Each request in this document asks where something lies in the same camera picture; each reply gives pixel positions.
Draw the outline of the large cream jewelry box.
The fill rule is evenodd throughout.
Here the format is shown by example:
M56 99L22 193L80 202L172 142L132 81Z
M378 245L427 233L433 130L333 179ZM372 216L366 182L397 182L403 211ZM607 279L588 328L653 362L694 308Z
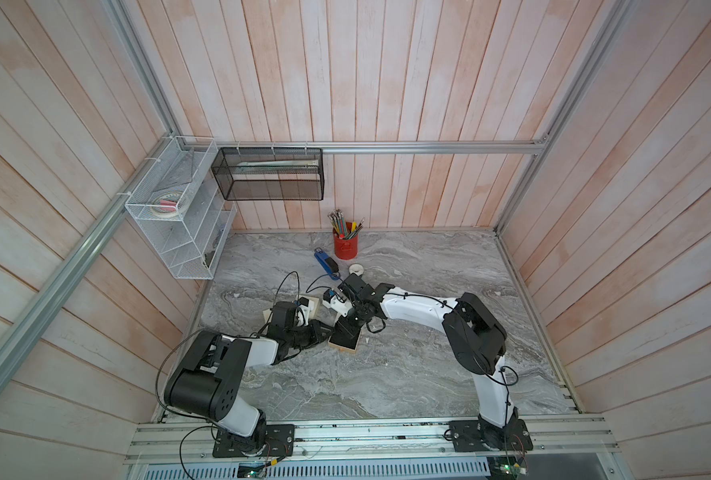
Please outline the large cream jewelry box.
M355 353L357 352L359 339L361 339L361 332L359 330L352 332L341 325L337 325L329 337L328 345L342 352Z

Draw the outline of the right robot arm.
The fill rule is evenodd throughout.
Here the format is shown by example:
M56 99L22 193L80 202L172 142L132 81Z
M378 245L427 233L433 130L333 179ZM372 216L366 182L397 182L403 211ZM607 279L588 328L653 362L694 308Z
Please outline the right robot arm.
M481 441L491 449L505 446L509 433L519 425L509 395L517 374L507 380L507 332L475 294L438 298L388 283L373 287L361 276L350 274L336 289L323 294L322 305L336 313L330 342L343 349L353 350L361 329L375 319L383 327L389 320L401 320L443 332L455 361L473 376Z

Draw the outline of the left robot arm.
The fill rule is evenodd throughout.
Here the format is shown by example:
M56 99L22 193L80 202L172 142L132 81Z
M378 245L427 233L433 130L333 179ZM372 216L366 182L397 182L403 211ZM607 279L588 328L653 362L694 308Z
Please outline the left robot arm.
M216 429L216 445L253 454L266 441L266 415L239 396L245 370L273 366L323 344L334 328L311 317L301 301L281 301L259 330L233 336L201 329L169 375L161 404L181 416L202 419Z

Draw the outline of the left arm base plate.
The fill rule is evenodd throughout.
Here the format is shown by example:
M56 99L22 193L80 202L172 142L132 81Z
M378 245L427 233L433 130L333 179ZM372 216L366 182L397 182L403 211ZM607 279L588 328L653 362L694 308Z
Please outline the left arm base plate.
M251 436L243 437L224 429L217 432L214 458L256 459L260 456L283 459L293 454L293 424L259 424Z

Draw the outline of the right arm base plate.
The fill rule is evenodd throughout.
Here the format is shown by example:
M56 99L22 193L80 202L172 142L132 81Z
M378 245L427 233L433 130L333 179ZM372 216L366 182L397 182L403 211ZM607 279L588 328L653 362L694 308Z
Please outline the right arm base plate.
M527 424L516 415L497 427L479 417L477 420L449 422L445 439L450 441L455 452L501 451L523 453L533 450L533 440Z

